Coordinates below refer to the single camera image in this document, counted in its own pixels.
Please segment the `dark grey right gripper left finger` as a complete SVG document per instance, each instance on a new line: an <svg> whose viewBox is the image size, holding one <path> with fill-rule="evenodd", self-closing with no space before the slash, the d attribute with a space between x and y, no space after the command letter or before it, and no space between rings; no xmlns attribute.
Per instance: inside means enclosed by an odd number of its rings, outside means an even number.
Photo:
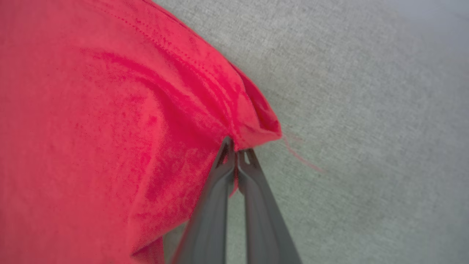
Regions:
<svg viewBox="0 0 469 264"><path fill-rule="evenodd" d="M236 153L225 137L203 191L172 259L173 264L224 264L228 197L233 190Z"/></svg>

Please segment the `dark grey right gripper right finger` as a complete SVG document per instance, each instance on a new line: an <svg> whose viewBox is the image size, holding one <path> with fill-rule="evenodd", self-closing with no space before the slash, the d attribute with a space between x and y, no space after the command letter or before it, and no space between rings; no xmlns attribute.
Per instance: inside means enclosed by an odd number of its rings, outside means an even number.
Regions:
<svg viewBox="0 0 469 264"><path fill-rule="evenodd" d="M301 264L275 197L253 149L238 153L239 187L245 199L247 263Z"/></svg>

